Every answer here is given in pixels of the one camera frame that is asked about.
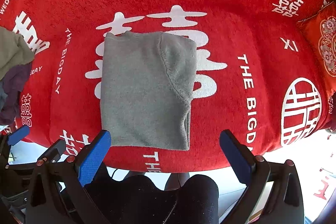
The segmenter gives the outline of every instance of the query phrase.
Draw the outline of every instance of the black cable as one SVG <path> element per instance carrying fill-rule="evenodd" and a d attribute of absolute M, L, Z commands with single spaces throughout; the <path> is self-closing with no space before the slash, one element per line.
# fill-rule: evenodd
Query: black cable
<path fill-rule="evenodd" d="M 180 185 L 180 188 L 181 188 L 181 182 L 180 182 L 180 173 L 177 173 L 177 179 L 178 179 L 178 183 Z"/>
<path fill-rule="evenodd" d="M 178 198 L 179 198 L 179 197 L 177 196 L 177 192 L 176 192 L 176 201 L 175 201 L 175 204 L 174 204 L 174 206 L 172 207 L 170 213 L 168 214 L 168 216 L 166 217 L 166 219 L 164 220 L 164 222 L 163 222 L 162 224 L 166 224 L 168 218 L 171 216 L 171 213 L 174 211 L 174 209 L 175 209 L 175 207 L 176 207 Z"/>
<path fill-rule="evenodd" d="M 117 170 L 119 170 L 119 169 L 115 169 L 115 170 L 114 170 L 114 172 L 113 172 L 113 174 L 112 174 L 112 177 L 111 177 L 111 178 L 113 178 L 113 176 L 114 176 L 114 173 L 115 173 Z"/>

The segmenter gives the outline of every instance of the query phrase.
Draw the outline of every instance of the red fleece blanket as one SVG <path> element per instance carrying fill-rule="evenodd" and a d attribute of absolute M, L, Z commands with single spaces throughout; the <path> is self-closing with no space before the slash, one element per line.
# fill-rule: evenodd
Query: red fleece blanket
<path fill-rule="evenodd" d="M 182 172 L 228 166 L 218 144 L 230 129 L 254 154 L 320 129 L 328 102 L 313 51 L 295 22 L 324 0 L 0 0 L 0 25 L 36 49 L 21 94 L 27 141 L 59 138 L 76 155 L 101 129 L 104 35 L 165 31 L 196 41 L 190 150 L 113 147 L 105 163 Z"/>

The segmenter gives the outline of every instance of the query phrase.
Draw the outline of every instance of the floral pattern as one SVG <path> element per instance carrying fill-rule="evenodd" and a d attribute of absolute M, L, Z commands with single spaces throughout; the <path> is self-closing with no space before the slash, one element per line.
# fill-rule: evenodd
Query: floral pattern
<path fill-rule="evenodd" d="M 324 33 L 332 33 L 336 31 L 336 21 L 335 18 L 327 20 L 324 24 L 322 24 Z"/>
<path fill-rule="evenodd" d="M 336 77 L 336 18 L 330 16 L 327 20 L 322 20 L 320 24 L 322 37 L 319 40 L 319 49 L 324 66 L 328 74 Z"/>

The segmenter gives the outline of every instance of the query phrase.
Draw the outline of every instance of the person's leg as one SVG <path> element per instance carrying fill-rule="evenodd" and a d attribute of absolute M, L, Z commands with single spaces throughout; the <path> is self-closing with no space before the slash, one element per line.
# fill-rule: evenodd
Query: person's leg
<path fill-rule="evenodd" d="M 218 187 L 205 175 L 193 175 L 177 192 L 166 224 L 218 224 Z"/>
<path fill-rule="evenodd" d="M 189 173 L 171 173 L 166 182 L 165 191 L 172 191 L 182 187 L 189 178 Z"/>
<path fill-rule="evenodd" d="M 124 177 L 124 179 L 133 177 L 135 175 L 144 175 L 146 172 L 137 172 L 137 171 L 129 171 L 127 175 Z"/>

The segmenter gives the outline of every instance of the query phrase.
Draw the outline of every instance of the dark gray cloth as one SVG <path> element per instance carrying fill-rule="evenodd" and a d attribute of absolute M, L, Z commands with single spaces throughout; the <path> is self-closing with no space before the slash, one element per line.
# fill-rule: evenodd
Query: dark gray cloth
<path fill-rule="evenodd" d="M 19 96 L 25 83 L 28 81 L 32 63 L 12 67 L 0 81 L 3 90 L 8 95 L 6 102 L 0 111 L 0 125 L 8 125 L 14 122 L 15 117 L 20 116 Z"/>
<path fill-rule="evenodd" d="M 16 65 L 25 65 L 34 59 L 21 34 L 0 27 L 0 80 Z"/>
<path fill-rule="evenodd" d="M 5 104 L 5 101 L 6 101 L 7 97 L 8 97 L 8 95 L 3 90 L 3 82 L 0 81 L 0 111 L 3 107 L 3 105 Z"/>
<path fill-rule="evenodd" d="M 189 150 L 196 43 L 173 34 L 107 33 L 102 127 L 111 146 Z"/>

